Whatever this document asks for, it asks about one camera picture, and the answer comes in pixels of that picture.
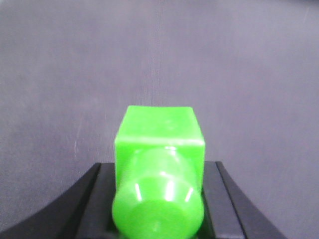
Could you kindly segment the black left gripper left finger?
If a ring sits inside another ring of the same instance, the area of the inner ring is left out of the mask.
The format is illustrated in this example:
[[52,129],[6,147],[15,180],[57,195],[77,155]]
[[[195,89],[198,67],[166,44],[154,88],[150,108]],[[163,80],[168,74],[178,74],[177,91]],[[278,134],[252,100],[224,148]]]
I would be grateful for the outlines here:
[[113,163],[95,163],[73,186],[17,225],[2,239],[115,239]]

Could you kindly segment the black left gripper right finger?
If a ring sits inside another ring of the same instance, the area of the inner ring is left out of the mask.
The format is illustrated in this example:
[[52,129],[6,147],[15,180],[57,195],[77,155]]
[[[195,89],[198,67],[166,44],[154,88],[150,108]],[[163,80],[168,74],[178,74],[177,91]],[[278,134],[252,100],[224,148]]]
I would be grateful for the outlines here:
[[285,236],[251,202],[222,162],[205,163],[204,220],[198,239],[283,239]]

